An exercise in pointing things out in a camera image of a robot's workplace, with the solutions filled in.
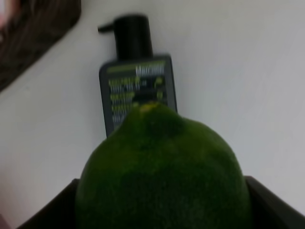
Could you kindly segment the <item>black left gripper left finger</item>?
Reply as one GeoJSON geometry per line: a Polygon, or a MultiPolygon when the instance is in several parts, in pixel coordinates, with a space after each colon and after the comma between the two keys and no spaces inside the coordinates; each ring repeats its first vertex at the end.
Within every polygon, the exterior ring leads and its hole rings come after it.
{"type": "Polygon", "coordinates": [[[20,229],[75,229],[75,196],[79,179],[74,179],[46,206],[21,224],[20,229]]]}

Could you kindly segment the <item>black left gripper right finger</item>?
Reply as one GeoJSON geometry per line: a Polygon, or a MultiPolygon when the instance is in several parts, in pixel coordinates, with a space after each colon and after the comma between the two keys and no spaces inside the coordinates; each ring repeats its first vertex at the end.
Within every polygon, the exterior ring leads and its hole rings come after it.
{"type": "Polygon", "coordinates": [[[305,216],[251,176],[245,177],[255,229],[303,229],[305,216]]]}

